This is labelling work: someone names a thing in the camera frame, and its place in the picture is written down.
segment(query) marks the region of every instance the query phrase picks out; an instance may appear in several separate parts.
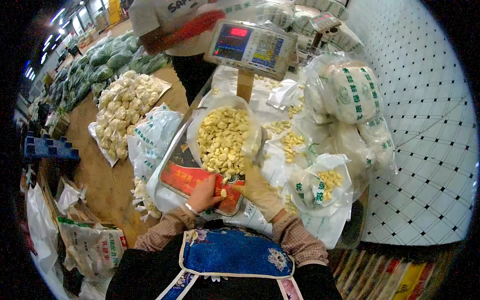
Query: apron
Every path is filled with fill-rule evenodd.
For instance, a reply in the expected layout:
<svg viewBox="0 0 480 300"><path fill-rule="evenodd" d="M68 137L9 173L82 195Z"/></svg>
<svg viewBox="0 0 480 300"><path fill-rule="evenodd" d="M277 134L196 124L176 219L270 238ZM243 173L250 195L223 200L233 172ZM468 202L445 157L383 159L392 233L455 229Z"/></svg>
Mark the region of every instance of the apron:
<svg viewBox="0 0 480 300"><path fill-rule="evenodd" d="M157 300L183 299L199 276L276 279L283 299L303 300L293 258L268 237L239 227L185 231L179 264L182 270Z"/></svg>

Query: scale display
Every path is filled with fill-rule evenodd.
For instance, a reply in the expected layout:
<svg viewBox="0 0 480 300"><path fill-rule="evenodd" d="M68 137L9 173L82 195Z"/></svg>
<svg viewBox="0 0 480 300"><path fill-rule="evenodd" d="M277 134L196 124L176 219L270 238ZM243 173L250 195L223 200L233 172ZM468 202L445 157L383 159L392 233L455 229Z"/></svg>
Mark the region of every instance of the scale display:
<svg viewBox="0 0 480 300"><path fill-rule="evenodd" d="M218 21L206 61L282 80L297 37L283 30L240 21Z"/></svg>

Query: bracelet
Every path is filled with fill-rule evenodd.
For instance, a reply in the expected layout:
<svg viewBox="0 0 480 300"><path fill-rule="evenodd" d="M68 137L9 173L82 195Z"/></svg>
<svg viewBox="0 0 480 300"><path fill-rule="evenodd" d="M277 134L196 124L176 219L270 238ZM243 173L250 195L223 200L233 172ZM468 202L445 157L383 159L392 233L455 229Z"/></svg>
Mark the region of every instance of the bracelet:
<svg viewBox="0 0 480 300"><path fill-rule="evenodd" d="M185 207L188 208L188 210L190 210L195 216L200 216L199 213L197 213L196 210L194 210L188 203L184 203L185 204Z"/></svg>

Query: gloved hand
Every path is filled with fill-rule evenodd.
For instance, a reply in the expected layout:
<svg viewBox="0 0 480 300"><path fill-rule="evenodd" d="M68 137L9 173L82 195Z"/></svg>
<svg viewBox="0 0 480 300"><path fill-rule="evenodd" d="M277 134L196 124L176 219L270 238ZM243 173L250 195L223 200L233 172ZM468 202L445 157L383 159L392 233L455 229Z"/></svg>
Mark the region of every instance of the gloved hand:
<svg viewBox="0 0 480 300"><path fill-rule="evenodd" d="M277 189L263 177L258 166L253 166L247 159L244 159L244 165L245 185L233 188L252 201L260 209L265 220L270 223L283 209L282 199L278 196Z"/></svg>

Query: black pants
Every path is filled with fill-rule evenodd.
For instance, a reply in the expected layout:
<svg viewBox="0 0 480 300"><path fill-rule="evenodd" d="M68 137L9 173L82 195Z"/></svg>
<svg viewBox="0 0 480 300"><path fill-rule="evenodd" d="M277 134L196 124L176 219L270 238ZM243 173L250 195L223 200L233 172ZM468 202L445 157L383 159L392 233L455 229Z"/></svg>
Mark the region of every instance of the black pants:
<svg viewBox="0 0 480 300"><path fill-rule="evenodd" d="M173 69L185 88L187 102L190 105L217 65L206 62L203 53L193 56L173 56L172 63Z"/></svg>

